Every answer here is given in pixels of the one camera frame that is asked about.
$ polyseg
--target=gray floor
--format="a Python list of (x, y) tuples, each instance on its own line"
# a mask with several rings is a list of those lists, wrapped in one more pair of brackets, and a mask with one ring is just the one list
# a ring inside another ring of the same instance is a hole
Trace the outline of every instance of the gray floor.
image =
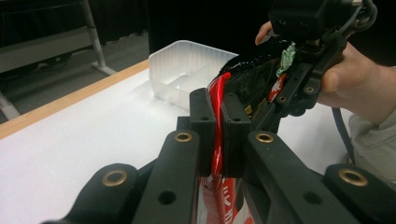
[[(107, 67), (121, 71), (149, 57), (149, 35), (125, 36), (102, 48)], [(67, 63), (2, 81), (1, 91), (24, 114), (107, 77), (91, 66), (95, 61), (93, 49), (85, 49), (73, 54)], [(6, 121), (0, 111), (0, 123)]]

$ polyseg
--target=plastic tub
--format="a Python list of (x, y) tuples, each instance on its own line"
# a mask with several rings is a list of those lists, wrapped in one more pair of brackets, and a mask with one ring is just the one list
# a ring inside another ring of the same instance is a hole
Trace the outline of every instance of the plastic tub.
[(156, 97), (190, 109), (190, 92), (207, 87), (236, 54), (179, 40), (148, 57), (149, 80)]

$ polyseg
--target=white surface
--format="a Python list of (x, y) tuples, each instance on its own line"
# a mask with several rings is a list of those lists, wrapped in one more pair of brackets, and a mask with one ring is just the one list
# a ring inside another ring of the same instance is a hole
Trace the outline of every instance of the white surface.
[[(0, 223), (64, 217), (94, 173), (152, 161), (177, 116), (188, 115), (154, 97), (145, 70), (1, 140)], [(279, 136), (321, 173), (346, 155), (326, 106), (283, 119)]]
[(157, 97), (190, 109), (190, 92), (209, 85), (236, 54), (188, 40), (149, 55), (149, 79)]

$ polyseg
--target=black plastic part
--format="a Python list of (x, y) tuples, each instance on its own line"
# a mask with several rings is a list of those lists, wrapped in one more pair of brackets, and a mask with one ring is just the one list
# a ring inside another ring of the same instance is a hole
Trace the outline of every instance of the black plastic part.
[(131, 165), (108, 165), (84, 186), (65, 218), (45, 224), (130, 223), (141, 194), (137, 179)]
[(190, 129), (201, 137), (199, 173), (210, 175), (212, 162), (216, 117), (206, 88), (190, 93)]
[(223, 176), (240, 178), (244, 170), (242, 144), (253, 130), (251, 121), (238, 96), (233, 93), (224, 94), (221, 112), (224, 136)]
[(133, 223), (195, 223), (198, 204), (199, 135), (167, 135), (155, 161)]
[(252, 132), (244, 150), (252, 167), (244, 179), (271, 200), (263, 223), (359, 223), (276, 134)]
[(394, 190), (363, 169), (332, 165), (323, 182), (361, 223), (396, 223)]

